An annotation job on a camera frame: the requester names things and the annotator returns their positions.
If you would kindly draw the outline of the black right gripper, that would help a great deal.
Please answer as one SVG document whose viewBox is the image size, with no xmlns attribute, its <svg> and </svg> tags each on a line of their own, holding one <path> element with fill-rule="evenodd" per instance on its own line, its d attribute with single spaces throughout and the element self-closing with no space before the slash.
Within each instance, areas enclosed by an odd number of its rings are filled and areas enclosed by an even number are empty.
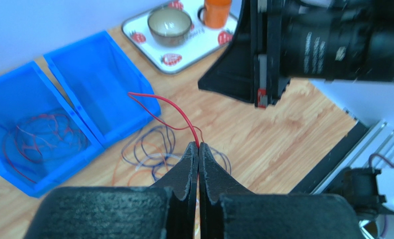
<svg viewBox="0 0 394 239">
<path fill-rule="evenodd" d="M 244 0 L 226 50 L 198 88 L 259 108 L 291 78 L 394 83 L 394 0 Z"/>
</svg>

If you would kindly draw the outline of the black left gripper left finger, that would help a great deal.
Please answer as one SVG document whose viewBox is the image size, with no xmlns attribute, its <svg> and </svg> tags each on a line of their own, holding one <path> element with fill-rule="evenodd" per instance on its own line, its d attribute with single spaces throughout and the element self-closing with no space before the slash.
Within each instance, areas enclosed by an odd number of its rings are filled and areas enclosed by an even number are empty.
<svg viewBox="0 0 394 239">
<path fill-rule="evenodd" d="M 191 239 L 198 147 L 148 187 L 59 187 L 41 202 L 27 239 Z"/>
</svg>

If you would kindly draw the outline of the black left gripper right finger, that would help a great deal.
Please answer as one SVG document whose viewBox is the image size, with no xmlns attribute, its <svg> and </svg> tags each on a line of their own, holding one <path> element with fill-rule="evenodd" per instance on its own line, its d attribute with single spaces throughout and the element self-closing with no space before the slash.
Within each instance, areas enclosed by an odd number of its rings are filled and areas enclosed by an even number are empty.
<svg viewBox="0 0 394 239">
<path fill-rule="evenodd" d="M 361 239 L 353 208 L 332 194 L 256 194 L 198 150 L 203 239 Z"/>
</svg>

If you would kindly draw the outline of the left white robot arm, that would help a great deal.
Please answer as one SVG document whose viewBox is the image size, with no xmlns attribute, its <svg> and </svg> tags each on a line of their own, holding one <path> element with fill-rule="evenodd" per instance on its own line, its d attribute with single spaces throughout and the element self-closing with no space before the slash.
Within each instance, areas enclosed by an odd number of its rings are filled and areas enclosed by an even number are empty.
<svg viewBox="0 0 394 239">
<path fill-rule="evenodd" d="M 192 142 L 149 187 L 60 187 L 27 239 L 361 239 L 359 222 L 394 214 L 394 168 L 343 173 L 338 194 L 255 194 Z"/>
</svg>

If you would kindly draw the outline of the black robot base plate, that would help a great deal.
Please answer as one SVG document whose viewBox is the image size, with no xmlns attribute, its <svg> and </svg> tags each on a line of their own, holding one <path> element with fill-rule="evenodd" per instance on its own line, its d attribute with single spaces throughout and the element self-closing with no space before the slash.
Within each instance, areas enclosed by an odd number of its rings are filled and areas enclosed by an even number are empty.
<svg viewBox="0 0 394 239">
<path fill-rule="evenodd" d="M 368 131 L 369 128 L 367 126 L 360 122 L 356 123 L 290 193 L 311 193 L 339 165 Z"/>
</svg>

